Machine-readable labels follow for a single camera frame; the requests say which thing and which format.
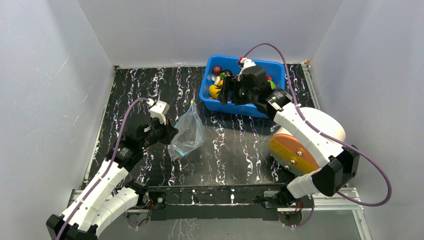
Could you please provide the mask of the clear zip top bag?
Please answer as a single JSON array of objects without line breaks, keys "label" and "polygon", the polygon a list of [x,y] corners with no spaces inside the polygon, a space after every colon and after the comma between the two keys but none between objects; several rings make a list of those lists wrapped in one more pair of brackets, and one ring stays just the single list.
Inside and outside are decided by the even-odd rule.
[{"label": "clear zip top bag", "polygon": [[193,100],[188,111],[178,119],[175,128],[178,133],[167,147],[172,159],[183,158],[204,143],[206,139],[205,127]]}]

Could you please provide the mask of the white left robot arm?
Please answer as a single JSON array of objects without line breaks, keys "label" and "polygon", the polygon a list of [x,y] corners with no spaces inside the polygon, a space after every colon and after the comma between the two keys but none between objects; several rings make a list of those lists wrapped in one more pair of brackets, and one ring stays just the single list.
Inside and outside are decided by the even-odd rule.
[{"label": "white left robot arm", "polygon": [[145,151],[154,144],[168,145],[178,130],[170,119],[157,117],[137,128],[136,136],[122,134],[83,192],[59,215],[51,215],[46,227],[53,240],[96,240],[119,216],[133,207],[149,205],[148,187],[129,181],[116,189]]}]

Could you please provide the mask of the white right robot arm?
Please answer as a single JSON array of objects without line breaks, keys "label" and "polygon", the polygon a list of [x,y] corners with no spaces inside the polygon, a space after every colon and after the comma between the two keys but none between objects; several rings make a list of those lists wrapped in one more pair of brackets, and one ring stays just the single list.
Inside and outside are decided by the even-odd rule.
[{"label": "white right robot arm", "polygon": [[291,96],[283,89],[272,89],[265,70],[258,66],[243,69],[238,76],[223,79],[221,103],[229,98],[235,105],[253,104],[294,136],[315,159],[319,168],[296,177],[282,192],[282,202],[295,207],[306,195],[335,195],[355,175],[359,154],[353,146],[343,146],[313,130],[301,118]]}]

